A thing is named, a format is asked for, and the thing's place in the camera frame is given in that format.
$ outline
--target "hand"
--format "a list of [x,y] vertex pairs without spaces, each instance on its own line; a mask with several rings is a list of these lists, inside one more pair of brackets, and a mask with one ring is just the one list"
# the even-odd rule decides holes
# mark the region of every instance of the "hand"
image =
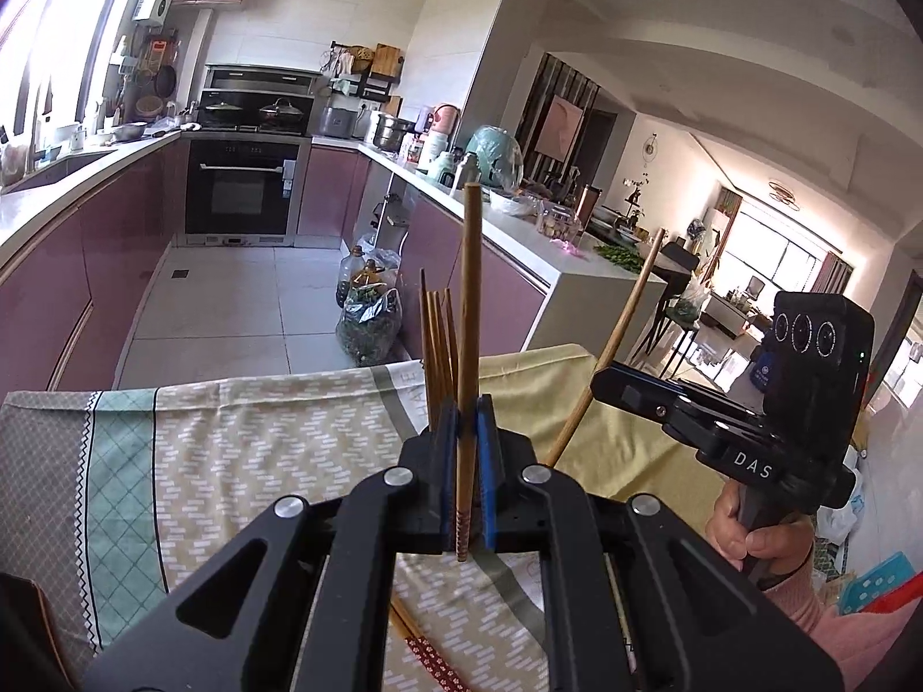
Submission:
[[714,502],[712,517],[705,524],[705,538],[737,569],[742,568],[744,557],[752,554],[772,560],[769,566],[772,575],[789,575],[808,558],[814,545],[814,526],[809,517],[802,515],[791,523],[747,533],[736,520],[738,508],[740,484],[728,480]]

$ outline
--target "oven handle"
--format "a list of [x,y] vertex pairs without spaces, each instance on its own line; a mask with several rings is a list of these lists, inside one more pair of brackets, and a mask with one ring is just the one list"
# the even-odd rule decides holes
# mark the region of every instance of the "oven handle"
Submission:
[[283,173],[283,168],[281,166],[268,168],[259,166],[208,166],[206,164],[200,164],[198,167],[202,171],[265,171],[267,174]]

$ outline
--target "silver screw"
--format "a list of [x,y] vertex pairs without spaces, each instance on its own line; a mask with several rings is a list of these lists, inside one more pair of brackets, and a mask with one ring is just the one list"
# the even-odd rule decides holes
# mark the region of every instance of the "silver screw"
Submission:
[[551,478],[551,469],[545,466],[526,466],[523,469],[523,481],[525,483],[546,483]]
[[638,515],[656,515],[660,512],[660,500],[652,494],[638,494],[631,500],[631,509]]
[[301,515],[304,509],[305,503],[298,497],[283,497],[272,508],[272,511],[279,517],[295,517]]
[[385,483],[389,486],[405,486],[414,480],[414,471],[396,466],[385,471]]

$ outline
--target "pink sleeve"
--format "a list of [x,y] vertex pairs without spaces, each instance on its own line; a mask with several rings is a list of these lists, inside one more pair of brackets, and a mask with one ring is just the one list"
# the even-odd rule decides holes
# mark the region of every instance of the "pink sleeve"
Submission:
[[820,605],[811,586],[811,560],[788,580],[766,591],[766,596],[836,661],[846,692],[856,689],[881,661],[919,601],[891,614],[840,616],[835,607],[824,609]]

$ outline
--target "oven door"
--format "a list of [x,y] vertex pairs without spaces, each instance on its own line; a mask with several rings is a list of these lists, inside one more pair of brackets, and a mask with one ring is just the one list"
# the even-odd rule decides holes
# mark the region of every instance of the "oven door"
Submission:
[[297,145],[194,141],[187,234],[285,234]]

